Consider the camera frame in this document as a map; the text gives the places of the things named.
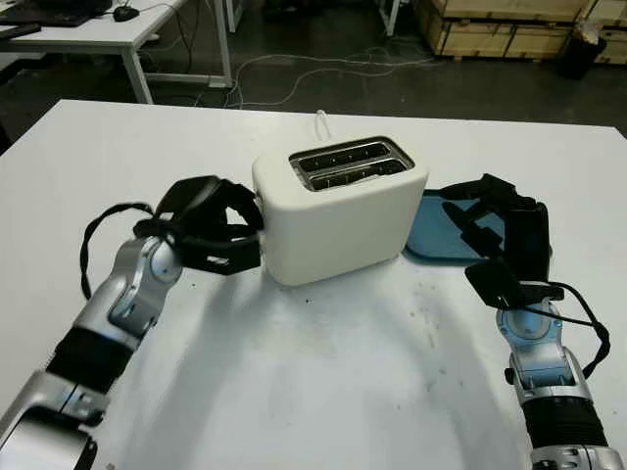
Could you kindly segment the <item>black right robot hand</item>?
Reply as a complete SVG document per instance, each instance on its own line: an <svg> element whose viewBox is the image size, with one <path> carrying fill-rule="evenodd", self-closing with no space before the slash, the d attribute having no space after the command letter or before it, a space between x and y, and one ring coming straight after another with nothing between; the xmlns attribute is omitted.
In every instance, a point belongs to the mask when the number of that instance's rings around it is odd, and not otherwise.
<svg viewBox="0 0 627 470"><path fill-rule="evenodd" d="M464 273L485 305L506 310L564 299L548 280L553 251L545 204L488 173L439 195L461 240L483 259Z"/></svg>

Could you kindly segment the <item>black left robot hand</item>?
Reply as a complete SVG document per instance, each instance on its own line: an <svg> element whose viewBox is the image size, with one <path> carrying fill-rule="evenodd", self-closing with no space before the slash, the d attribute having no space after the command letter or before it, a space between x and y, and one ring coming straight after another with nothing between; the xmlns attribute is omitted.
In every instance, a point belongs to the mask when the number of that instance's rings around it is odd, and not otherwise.
<svg viewBox="0 0 627 470"><path fill-rule="evenodd" d="M226 242L258 234L264 220L255 193L214 175L176 181L161 198L155 214L138 221L138 238L171 236Z"/></svg>

